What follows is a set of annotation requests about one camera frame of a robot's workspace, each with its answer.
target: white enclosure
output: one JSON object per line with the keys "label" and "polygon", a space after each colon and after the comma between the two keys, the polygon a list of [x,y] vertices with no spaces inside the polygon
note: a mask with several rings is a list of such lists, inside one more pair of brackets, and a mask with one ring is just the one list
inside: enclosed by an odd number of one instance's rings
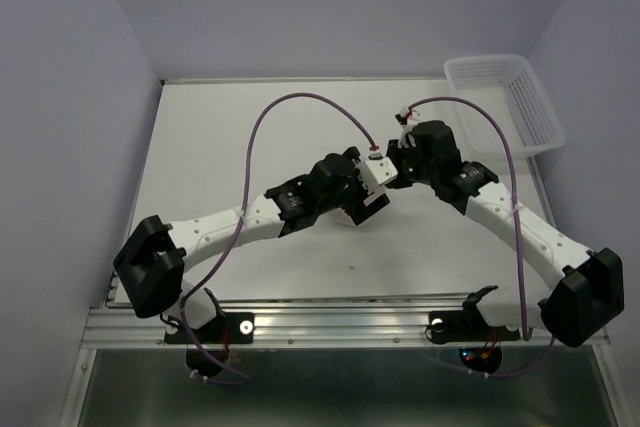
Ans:
{"label": "white enclosure", "polygon": [[529,59],[566,131],[537,159],[560,229],[624,260],[609,333],[640,413],[637,3],[0,0],[0,424],[58,425],[133,215],[160,79],[442,78],[447,59],[501,53]]}

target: black joint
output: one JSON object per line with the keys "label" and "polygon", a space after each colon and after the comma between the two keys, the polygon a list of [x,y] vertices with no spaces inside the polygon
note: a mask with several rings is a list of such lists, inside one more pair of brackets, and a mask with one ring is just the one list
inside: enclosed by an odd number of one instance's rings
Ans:
{"label": "black joint", "polygon": [[176,303],[182,289],[183,257],[157,215],[147,217],[133,231],[113,267],[136,316],[159,315]]}
{"label": "black joint", "polygon": [[624,310],[622,261],[603,249],[563,272],[566,277],[546,299],[541,317],[560,342],[579,347]]}
{"label": "black joint", "polygon": [[349,147],[342,155],[353,161],[360,160],[360,151],[356,147]]}
{"label": "black joint", "polygon": [[405,125],[407,125],[407,119],[405,117],[403,117],[400,114],[396,114],[395,115],[395,119],[398,121],[398,123],[404,127]]}

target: small white object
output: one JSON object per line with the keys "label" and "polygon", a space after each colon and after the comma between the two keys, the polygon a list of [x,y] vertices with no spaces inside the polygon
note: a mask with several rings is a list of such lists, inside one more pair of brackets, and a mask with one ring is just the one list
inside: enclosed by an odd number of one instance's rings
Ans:
{"label": "small white object", "polygon": [[[564,145],[566,136],[553,105],[524,57],[462,57],[445,62],[444,71],[453,95],[474,102],[496,120],[514,157]],[[498,135],[480,114],[461,104],[455,104],[454,112],[475,157],[504,158]]]}
{"label": "small white object", "polygon": [[253,332],[253,324],[248,320],[242,321],[240,323],[240,332],[242,332],[244,335],[249,335],[251,332]]}
{"label": "small white object", "polygon": [[356,168],[360,171],[360,179],[369,194],[398,176],[395,165],[388,157],[365,160],[357,164]]}

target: cable clip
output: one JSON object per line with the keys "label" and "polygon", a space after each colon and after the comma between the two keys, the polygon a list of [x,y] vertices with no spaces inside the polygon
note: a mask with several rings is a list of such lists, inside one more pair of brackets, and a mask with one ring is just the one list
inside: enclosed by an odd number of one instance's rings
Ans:
{"label": "cable clip", "polygon": [[246,223],[247,223],[247,211],[246,210],[242,210],[240,207],[234,208],[233,211],[242,220],[242,225],[246,225]]}
{"label": "cable clip", "polygon": [[516,211],[520,212],[524,208],[525,208],[525,206],[522,205],[520,202],[518,202],[515,207],[511,208],[511,210],[509,211],[509,214],[507,215],[507,217],[513,217],[513,215],[516,213]]}

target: white cable connector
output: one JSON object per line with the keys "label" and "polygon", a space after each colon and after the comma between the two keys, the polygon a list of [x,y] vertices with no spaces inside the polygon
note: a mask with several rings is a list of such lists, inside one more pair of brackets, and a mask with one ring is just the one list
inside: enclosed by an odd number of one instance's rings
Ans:
{"label": "white cable connector", "polygon": [[413,114],[413,111],[409,110],[408,107],[403,107],[400,109],[400,112],[398,112],[398,115],[404,117],[405,119],[410,117],[409,114]]}
{"label": "white cable connector", "polygon": [[365,160],[358,163],[356,168],[360,171],[360,180],[369,194],[398,176],[398,170],[389,157]]}

